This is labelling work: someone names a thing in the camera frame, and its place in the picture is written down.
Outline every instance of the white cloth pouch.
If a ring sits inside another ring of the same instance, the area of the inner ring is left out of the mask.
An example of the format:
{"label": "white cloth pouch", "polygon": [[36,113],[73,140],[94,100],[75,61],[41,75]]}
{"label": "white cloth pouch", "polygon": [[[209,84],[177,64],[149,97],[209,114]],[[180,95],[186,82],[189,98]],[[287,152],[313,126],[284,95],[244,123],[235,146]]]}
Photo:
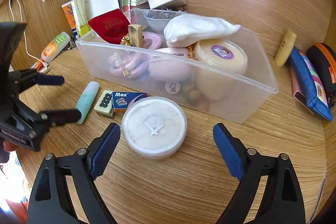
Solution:
{"label": "white cloth pouch", "polygon": [[188,47],[203,39],[227,37],[240,27],[219,17],[186,13],[169,21],[163,33],[168,47]]}

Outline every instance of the red velvet pouch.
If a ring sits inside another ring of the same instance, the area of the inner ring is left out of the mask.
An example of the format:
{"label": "red velvet pouch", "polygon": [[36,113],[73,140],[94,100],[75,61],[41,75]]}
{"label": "red velvet pouch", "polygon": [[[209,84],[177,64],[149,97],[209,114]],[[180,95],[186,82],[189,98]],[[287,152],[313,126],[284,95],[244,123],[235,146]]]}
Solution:
{"label": "red velvet pouch", "polygon": [[128,19],[119,10],[107,12],[89,20],[90,27],[106,42],[120,44],[128,34]]}

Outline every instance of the wooden block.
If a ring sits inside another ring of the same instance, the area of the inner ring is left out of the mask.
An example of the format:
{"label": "wooden block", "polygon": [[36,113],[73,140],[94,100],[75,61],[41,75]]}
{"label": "wooden block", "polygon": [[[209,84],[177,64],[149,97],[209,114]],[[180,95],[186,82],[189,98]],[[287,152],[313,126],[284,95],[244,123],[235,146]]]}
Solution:
{"label": "wooden block", "polygon": [[132,46],[142,48],[142,27],[139,24],[128,25],[129,41]]}

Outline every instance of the clear plastic storage bin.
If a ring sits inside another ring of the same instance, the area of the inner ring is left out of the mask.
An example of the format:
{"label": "clear plastic storage bin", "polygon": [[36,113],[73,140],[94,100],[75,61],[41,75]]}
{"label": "clear plastic storage bin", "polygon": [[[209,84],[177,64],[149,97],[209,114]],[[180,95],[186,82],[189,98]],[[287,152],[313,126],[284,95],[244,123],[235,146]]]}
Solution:
{"label": "clear plastic storage bin", "polygon": [[[140,9],[132,9],[126,12],[126,16],[132,24],[147,26]],[[94,31],[81,37],[76,44],[92,78],[106,79],[243,123],[271,94],[278,93],[278,85],[266,53],[253,31],[241,28],[225,40],[237,44],[246,53],[248,66],[244,76],[163,52],[109,44]],[[211,79],[218,78],[211,85],[230,83],[230,88],[221,98],[214,100],[213,94],[197,89],[195,79],[206,74],[211,74]]]}

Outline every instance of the purple label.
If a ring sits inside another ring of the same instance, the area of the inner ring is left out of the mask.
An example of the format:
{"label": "purple label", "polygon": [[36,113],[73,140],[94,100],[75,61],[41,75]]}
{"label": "purple label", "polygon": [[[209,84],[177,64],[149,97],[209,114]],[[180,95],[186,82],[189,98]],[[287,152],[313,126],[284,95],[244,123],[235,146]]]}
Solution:
{"label": "purple label", "polygon": [[214,45],[211,47],[211,50],[215,55],[221,58],[225,58],[225,59],[233,58],[233,53],[228,48],[225,48],[223,46]]}

